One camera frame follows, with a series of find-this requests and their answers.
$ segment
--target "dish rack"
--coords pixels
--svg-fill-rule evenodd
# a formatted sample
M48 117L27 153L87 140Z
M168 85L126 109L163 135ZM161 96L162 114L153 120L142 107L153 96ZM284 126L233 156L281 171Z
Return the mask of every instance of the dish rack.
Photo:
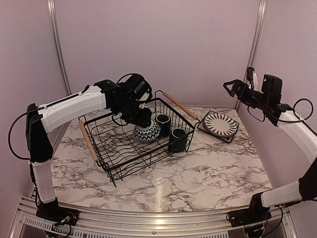
M158 98L158 92L197 120L196 124L200 121L196 115L170 95L161 90L156 91L155 98L145 104L145 107L152 111L152 119L159 114L167 114L171 118L171 130L182 128L187 131L186 135L173 142L169 142L169 136L157 138L150 143L136 141L132 135L134 125L125 123L120 118L120 114L108 113L92 119L87 119L86 116L79 118L81 131L94 162L103 168L114 186L116 186L116 180L123 180L124 177L144 168L150 168L151 165L166 157L172 157L173 152L168 150L171 143L187 137L185 151L188 152L196 124L191 124L176 109Z

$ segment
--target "patterned plate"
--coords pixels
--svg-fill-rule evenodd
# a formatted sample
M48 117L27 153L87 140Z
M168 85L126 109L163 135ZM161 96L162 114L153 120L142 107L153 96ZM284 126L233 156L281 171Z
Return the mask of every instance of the patterned plate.
M221 113L208 114L204 119L204 126L212 134L220 137L233 136L238 130L234 119Z

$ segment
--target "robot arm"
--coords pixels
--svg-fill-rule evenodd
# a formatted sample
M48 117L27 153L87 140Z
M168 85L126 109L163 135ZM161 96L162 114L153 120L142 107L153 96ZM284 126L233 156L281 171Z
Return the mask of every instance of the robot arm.
M121 118L128 123L147 127L152 113L142 104L151 97L152 89L148 82L141 75L132 74L124 83L104 80L55 102L39 107L29 105L26 138L31 178L40 200L38 216L60 221L69 213L58 206L55 197L51 175L53 148L47 134L64 123L105 108L114 114L121 113Z
M270 191L253 195L250 207L228 213L232 226L247 225L260 222L263 217L271 218L269 208L278 205L292 205L317 197L317 135L311 130L304 120L295 115L294 110L287 104L281 104L282 80L272 75L264 75L262 92L253 89L253 79L248 68L247 79L250 86L241 80L224 83L225 89L248 107L258 108L263 111L275 126L286 132L304 152L311 167L298 181L275 188Z

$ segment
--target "lavender backdrop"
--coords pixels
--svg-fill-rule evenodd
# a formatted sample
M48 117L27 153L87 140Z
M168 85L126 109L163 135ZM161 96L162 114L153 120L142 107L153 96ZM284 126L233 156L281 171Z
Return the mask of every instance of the lavender backdrop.
M243 77L259 1L56 1L73 92L138 72L186 105L234 107L222 84Z
M259 79L264 73L283 79L282 101L293 105L300 98L309 98L317 106L317 1L269 0L265 13L263 37L255 68ZM302 115L310 107L298 105ZM304 175L308 161L296 144L268 121L258 122L242 106L243 124L254 140L259 155L274 187L293 182ZM317 130L316 112L308 124ZM291 207L299 238L315 238L317 204L304 202Z
M9 151L8 129L30 103L42 104L66 95L46 1L0 1L0 9L0 237L5 238L21 196L32 186L28 163ZM19 155L27 156L24 133L25 118L16 124L12 144Z

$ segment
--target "marble tabletop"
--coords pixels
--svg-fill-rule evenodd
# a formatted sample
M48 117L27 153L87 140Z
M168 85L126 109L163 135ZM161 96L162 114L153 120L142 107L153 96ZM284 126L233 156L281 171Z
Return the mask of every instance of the marble tabletop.
M231 143L196 129L188 153L167 157L116 186L91 158L78 120L72 121L52 159L60 202L142 212L206 211L248 205L254 193L271 184L253 142L234 109L189 107L202 119L209 110L240 123ZM191 123L195 121L179 108ZM97 117L106 112L94 112Z

